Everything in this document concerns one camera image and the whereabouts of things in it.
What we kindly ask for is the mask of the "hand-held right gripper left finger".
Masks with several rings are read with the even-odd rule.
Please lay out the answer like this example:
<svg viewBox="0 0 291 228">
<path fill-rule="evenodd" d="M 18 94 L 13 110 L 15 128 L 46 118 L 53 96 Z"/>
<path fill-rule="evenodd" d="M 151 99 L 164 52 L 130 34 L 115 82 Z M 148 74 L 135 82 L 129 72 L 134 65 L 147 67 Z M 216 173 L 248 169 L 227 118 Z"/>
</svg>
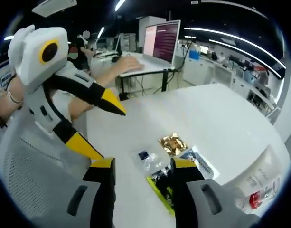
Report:
<svg viewBox="0 0 291 228">
<path fill-rule="evenodd" d="M 96 160 L 83 178 L 50 167 L 46 184 L 52 202 L 44 216 L 46 228 L 113 227 L 115 158 Z"/>
</svg>

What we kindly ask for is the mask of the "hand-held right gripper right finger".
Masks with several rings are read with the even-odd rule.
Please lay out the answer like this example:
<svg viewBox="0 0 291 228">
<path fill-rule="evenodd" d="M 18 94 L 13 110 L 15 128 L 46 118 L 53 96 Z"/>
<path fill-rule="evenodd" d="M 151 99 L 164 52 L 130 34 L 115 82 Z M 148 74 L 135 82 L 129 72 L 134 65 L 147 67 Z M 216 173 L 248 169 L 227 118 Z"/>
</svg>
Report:
<svg viewBox="0 0 291 228">
<path fill-rule="evenodd" d="M 176 227 L 253 228 L 260 217 L 245 214 L 234 197 L 212 179 L 204 179 L 190 160 L 171 159 Z"/>
</svg>

